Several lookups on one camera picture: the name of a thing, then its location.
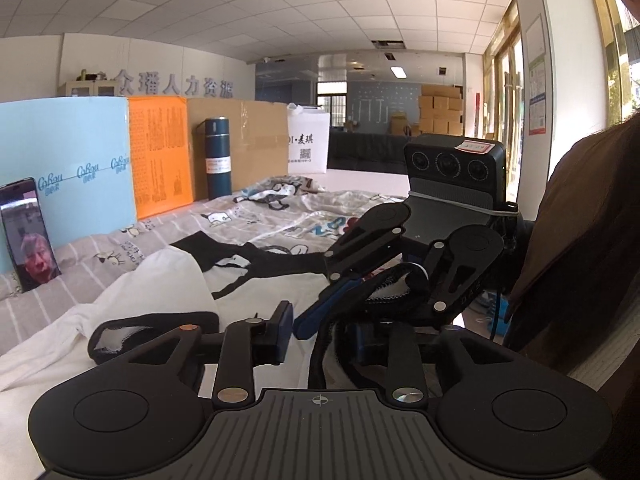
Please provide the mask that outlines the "stack of cardboard boxes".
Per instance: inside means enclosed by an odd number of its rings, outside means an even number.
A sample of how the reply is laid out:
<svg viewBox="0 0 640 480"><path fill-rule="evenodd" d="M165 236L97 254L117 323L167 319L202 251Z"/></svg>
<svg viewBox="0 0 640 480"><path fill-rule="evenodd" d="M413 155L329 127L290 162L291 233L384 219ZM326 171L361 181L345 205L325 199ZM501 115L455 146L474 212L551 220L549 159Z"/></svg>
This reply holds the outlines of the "stack of cardboard boxes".
<svg viewBox="0 0 640 480"><path fill-rule="evenodd" d="M463 96L460 86L422 84L418 96L419 119L409 122L405 112L390 116L392 136L418 136L421 133L461 136L463 133Z"/></svg>

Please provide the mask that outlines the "white paper shopping bag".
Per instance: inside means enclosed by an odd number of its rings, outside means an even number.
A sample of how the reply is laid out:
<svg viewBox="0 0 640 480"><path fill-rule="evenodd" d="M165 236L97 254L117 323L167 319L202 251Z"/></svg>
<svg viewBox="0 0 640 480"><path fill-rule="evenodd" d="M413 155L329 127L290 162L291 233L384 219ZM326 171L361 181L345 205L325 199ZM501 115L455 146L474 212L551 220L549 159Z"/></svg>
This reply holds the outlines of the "white paper shopping bag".
<svg viewBox="0 0 640 480"><path fill-rule="evenodd" d="M328 169L331 116L314 106L290 103L288 112L288 173L325 174Z"/></svg>

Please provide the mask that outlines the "black smartphone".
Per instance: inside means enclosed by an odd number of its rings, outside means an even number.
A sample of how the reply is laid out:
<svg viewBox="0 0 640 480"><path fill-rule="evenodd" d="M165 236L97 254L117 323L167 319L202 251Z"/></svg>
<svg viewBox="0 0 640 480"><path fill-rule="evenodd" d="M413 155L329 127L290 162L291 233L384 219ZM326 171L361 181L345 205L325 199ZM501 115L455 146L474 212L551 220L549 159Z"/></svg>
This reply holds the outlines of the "black smartphone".
<svg viewBox="0 0 640 480"><path fill-rule="evenodd" d="M23 292L47 284L61 274L33 178L2 186L1 221L9 256Z"/></svg>

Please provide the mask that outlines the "orange cardboard box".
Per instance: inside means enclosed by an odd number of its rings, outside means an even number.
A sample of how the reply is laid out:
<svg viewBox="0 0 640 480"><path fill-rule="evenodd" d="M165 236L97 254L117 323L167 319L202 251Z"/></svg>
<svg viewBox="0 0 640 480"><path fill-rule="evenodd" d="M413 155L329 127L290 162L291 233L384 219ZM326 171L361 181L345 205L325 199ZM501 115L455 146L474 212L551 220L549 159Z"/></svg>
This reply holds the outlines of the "orange cardboard box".
<svg viewBox="0 0 640 480"><path fill-rule="evenodd" d="M180 96L130 96L129 141L138 219L194 201L188 109Z"/></svg>

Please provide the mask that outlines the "brown cardboard box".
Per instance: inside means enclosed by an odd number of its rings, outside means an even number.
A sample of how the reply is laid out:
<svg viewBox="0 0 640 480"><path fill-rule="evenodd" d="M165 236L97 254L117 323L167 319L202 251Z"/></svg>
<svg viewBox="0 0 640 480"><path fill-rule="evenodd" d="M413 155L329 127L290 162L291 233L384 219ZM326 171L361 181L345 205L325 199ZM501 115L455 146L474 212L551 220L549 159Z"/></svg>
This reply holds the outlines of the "brown cardboard box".
<svg viewBox="0 0 640 480"><path fill-rule="evenodd" d="M282 103L193 98L186 101L193 196L207 197L204 133L206 119L224 117L230 126L232 190L288 174L288 112Z"/></svg>

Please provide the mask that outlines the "cartoon print grey bedsheet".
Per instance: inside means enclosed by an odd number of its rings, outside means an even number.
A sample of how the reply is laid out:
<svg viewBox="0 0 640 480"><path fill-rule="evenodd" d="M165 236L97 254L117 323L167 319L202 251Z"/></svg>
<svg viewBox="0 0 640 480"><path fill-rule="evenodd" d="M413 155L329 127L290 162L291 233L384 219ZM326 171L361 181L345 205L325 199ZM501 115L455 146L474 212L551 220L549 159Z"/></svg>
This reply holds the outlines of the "cartoon print grey bedsheet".
<svg viewBox="0 0 640 480"><path fill-rule="evenodd" d="M24 292L13 272L1 277L1 349L9 351L78 304L91 304L122 274L169 245L213 272L222 298L252 278L324 272L323 255L374 206L394 196L363 191L309 192L299 178L265 182L244 193L195 203L110 234L92 234L55 249L62 273Z"/></svg>

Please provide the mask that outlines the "person's brown clothed torso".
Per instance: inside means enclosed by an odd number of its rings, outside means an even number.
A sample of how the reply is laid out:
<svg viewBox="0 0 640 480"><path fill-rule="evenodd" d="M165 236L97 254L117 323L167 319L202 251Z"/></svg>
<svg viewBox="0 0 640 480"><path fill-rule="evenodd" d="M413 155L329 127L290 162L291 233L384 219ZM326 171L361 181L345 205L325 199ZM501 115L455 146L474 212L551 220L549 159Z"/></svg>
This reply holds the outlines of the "person's brown clothed torso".
<svg viewBox="0 0 640 480"><path fill-rule="evenodd" d="M639 475L639 118L578 141L546 186L509 299L506 348L582 382L614 415L594 461Z"/></svg>

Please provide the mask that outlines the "dark blue vacuum bottle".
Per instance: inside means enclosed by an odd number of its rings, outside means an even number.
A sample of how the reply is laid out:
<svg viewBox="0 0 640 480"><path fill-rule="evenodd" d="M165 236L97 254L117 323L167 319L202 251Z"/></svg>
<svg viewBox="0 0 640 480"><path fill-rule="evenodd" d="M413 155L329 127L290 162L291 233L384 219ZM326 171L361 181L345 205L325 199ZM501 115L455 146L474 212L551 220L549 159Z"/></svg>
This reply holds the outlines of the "dark blue vacuum bottle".
<svg viewBox="0 0 640 480"><path fill-rule="evenodd" d="M230 122L227 117L207 118L196 128L204 141L207 197L232 194Z"/></svg>

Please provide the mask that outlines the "white shirt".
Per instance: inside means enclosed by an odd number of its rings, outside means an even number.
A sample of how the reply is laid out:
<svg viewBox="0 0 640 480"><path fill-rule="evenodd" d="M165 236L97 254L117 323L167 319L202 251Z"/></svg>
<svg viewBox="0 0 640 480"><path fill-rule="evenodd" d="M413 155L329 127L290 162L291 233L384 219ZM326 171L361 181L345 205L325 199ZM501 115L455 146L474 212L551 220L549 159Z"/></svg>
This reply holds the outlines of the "white shirt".
<svg viewBox="0 0 640 480"><path fill-rule="evenodd" d="M195 259L178 248L164 248L119 278L92 304L78 304L1 358L1 392L29 389L34 396L94 367L88 357L89 337L106 321L140 314L214 312L220 326L270 314L281 300L291 301L301 315L329 284L321 274L284 274L252 278L224 298L209 287L242 278L231 268L203 272Z"/></svg>

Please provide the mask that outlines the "large light blue box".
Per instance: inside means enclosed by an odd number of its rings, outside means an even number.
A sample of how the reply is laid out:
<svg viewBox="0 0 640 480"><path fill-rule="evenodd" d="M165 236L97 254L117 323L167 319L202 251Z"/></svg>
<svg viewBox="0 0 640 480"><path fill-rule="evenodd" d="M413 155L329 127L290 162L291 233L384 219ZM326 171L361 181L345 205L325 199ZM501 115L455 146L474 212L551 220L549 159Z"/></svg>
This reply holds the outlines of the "large light blue box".
<svg viewBox="0 0 640 480"><path fill-rule="evenodd" d="M124 98L51 98L1 105L1 182L35 180L58 264L68 245L137 221Z"/></svg>

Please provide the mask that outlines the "glass door wall cabinet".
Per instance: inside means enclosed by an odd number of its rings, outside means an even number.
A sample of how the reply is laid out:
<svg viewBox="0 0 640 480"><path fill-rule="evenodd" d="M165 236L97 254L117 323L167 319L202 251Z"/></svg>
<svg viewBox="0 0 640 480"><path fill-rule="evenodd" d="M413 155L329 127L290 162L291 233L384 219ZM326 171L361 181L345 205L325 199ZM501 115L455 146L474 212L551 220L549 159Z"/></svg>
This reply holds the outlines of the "glass door wall cabinet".
<svg viewBox="0 0 640 480"><path fill-rule="evenodd" d="M57 96L118 96L116 80L75 80L58 87Z"/></svg>

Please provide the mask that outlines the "black leather sofa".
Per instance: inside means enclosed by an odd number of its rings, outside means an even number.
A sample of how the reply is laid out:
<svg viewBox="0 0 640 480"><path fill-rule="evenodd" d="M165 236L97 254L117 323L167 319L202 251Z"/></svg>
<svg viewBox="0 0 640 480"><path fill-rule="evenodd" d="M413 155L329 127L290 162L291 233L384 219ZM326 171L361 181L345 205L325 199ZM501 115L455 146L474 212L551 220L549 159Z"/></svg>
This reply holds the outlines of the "black leather sofa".
<svg viewBox="0 0 640 480"><path fill-rule="evenodd" d="M410 136L381 133L331 132L329 169L406 174L404 148Z"/></svg>

